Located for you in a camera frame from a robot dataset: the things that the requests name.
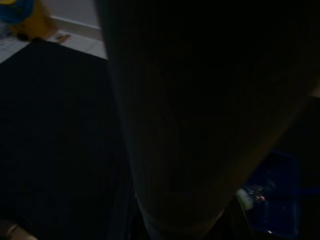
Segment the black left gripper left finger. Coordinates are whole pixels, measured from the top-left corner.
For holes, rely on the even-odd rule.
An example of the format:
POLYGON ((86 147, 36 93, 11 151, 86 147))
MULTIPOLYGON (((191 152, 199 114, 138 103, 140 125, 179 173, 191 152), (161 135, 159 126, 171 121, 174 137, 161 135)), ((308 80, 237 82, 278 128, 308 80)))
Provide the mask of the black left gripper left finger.
POLYGON ((148 233, 134 187, 121 186, 115 193, 108 217, 108 240, 146 240, 148 233))

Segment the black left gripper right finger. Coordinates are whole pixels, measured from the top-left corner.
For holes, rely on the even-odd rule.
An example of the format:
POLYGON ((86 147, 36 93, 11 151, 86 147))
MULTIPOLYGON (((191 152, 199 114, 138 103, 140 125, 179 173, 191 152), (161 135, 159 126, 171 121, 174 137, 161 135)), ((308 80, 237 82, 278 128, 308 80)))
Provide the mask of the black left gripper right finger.
POLYGON ((246 214, 237 197, 224 210, 226 227, 223 234, 224 240, 254 240, 254 235, 249 226, 246 214))

